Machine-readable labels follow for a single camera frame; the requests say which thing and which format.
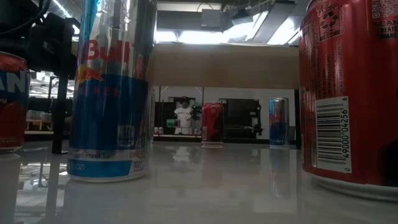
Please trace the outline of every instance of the reflective white table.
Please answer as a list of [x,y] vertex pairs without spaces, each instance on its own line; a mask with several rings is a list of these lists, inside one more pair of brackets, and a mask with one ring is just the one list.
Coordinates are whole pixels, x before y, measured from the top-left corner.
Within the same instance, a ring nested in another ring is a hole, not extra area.
[[0,224],[398,223],[396,203],[315,185],[294,149],[155,142],[147,177],[86,184],[70,180],[66,156],[50,147],[0,155]]

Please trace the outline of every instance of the person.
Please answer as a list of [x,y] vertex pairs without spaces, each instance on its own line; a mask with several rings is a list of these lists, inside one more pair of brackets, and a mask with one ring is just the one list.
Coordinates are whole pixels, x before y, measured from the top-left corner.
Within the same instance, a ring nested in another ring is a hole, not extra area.
[[189,98],[181,97],[180,108],[175,109],[174,113],[177,115],[177,126],[174,134],[191,134],[191,107],[189,107]]

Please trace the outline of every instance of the white shirt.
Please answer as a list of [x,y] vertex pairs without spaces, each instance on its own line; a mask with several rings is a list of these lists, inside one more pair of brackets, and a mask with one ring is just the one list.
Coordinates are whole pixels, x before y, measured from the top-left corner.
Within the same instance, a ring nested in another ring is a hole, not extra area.
[[175,109],[174,113],[180,123],[178,127],[175,127],[175,134],[191,134],[191,110],[191,108]]

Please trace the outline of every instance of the red and white can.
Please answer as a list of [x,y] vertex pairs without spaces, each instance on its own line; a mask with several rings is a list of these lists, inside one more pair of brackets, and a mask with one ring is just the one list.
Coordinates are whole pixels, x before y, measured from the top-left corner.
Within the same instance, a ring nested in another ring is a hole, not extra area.
[[0,52],[0,152],[13,151],[24,143],[29,84],[26,61]]
[[221,103],[205,103],[202,109],[203,147],[221,147],[224,135],[224,108]]
[[398,1],[314,0],[299,41],[303,168],[398,199]]

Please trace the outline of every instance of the silver and blue can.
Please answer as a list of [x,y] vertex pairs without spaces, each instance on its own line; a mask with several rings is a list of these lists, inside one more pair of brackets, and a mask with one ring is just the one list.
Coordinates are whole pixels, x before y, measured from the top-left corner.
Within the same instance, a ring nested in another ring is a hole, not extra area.
[[68,173],[86,182],[148,171],[147,65],[156,1],[84,0]]
[[269,144],[289,145],[289,99],[275,97],[269,99]]

